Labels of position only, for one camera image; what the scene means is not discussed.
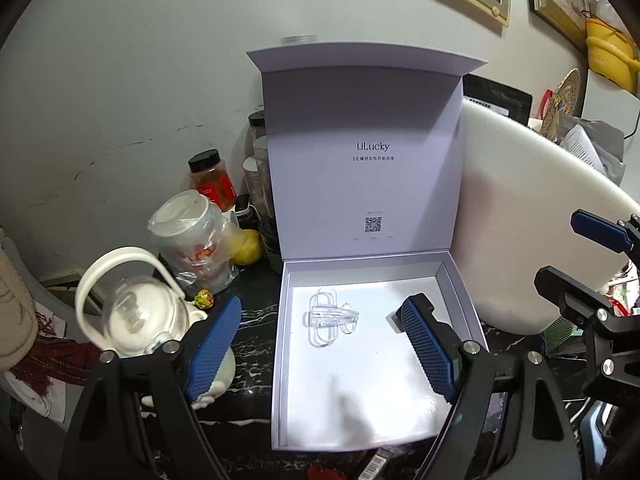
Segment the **box lid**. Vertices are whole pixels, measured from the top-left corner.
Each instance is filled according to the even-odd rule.
[[[483,61],[379,43],[248,55],[262,72],[284,260],[450,248],[462,76]]]

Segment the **qr code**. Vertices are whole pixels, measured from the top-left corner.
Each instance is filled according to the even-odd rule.
[[[382,230],[382,216],[367,216],[364,222],[364,232],[379,233]]]

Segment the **white wall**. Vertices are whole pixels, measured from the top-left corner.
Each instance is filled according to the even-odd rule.
[[[527,0],[502,33],[437,0],[34,0],[0,51],[0,223],[32,272],[150,247],[146,220],[201,150],[239,187],[261,103],[244,53],[297,34],[478,56],[534,106],[582,63]]]

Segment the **purple box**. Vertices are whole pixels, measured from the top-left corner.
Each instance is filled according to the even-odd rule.
[[[410,46],[312,43],[249,53],[262,72],[284,261],[272,446],[353,450],[437,434],[449,411],[390,315],[424,292],[486,346],[449,254],[465,151],[462,76],[484,62]],[[329,346],[320,287],[360,314]]]

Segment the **teapot handle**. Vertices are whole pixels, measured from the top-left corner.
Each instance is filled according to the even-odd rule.
[[[113,251],[104,254],[95,260],[94,263],[92,263],[86,270],[82,279],[80,279],[78,289],[76,290],[76,319],[78,320],[78,325],[89,340],[101,350],[110,348],[111,343],[87,321],[84,316],[84,302],[86,301],[89,291],[102,275],[113,269],[113,267],[119,266],[125,262],[145,262],[154,266],[160,274],[162,274],[162,277],[178,297],[181,300],[184,300],[184,291],[175,282],[174,277],[168,270],[166,270],[166,267],[160,263],[160,260],[153,256],[149,251],[140,247],[120,247],[119,249],[114,249]]]

